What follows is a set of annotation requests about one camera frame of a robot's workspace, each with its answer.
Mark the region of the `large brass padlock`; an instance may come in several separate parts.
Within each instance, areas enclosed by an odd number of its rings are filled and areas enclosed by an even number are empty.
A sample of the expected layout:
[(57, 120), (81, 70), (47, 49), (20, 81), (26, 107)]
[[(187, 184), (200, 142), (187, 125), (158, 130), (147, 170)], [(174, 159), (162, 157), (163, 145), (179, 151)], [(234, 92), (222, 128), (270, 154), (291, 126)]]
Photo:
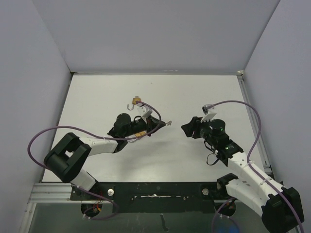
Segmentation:
[(142, 138), (142, 137), (145, 137), (146, 136), (146, 132), (145, 131), (141, 131), (141, 132), (139, 132), (139, 133), (136, 133), (135, 134), (135, 137), (137, 138), (137, 139), (140, 139), (140, 138)]

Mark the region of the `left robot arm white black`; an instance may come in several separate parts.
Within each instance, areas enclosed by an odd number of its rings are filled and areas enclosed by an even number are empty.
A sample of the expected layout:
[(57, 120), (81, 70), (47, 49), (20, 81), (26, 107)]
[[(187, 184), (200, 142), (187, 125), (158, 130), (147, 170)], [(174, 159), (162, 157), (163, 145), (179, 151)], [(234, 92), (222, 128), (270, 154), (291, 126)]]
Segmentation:
[(155, 132), (165, 125), (164, 121), (153, 116), (131, 120), (128, 114), (120, 114), (108, 132), (111, 139), (82, 138), (74, 133), (67, 133), (44, 158), (44, 165), (62, 182), (80, 187), (82, 194), (92, 200), (98, 196), (99, 187), (96, 185), (97, 180), (83, 170), (87, 158), (102, 153), (120, 152), (127, 145), (124, 138), (140, 132)]

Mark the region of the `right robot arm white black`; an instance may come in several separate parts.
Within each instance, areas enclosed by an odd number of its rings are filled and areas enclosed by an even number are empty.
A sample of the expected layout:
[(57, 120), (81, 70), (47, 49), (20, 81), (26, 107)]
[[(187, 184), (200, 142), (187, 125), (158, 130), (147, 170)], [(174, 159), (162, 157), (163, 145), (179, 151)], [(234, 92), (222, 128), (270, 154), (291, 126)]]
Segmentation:
[(216, 158), (233, 172), (217, 180), (219, 197), (236, 198), (255, 211), (271, 233), (286, 233), (304, 222), (300, 194), (286, 188), (259, 169), (225, 132), (220, 119), (194, 116), (182, 125), (186, 137), (202, 138)]

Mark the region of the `small brass padlock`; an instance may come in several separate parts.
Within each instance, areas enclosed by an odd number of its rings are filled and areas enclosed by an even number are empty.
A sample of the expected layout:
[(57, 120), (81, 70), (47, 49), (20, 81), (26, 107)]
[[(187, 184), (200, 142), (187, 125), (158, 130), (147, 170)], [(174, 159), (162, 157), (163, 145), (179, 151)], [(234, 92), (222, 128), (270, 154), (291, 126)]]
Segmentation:
[(132, 104), (127, 105), (127, 110), (132, 111), (136, 106), (141, 107), (142, 104), (140, 102), (141, 102), (141, 98), (139, 96), (135, 96), (132, 99)]

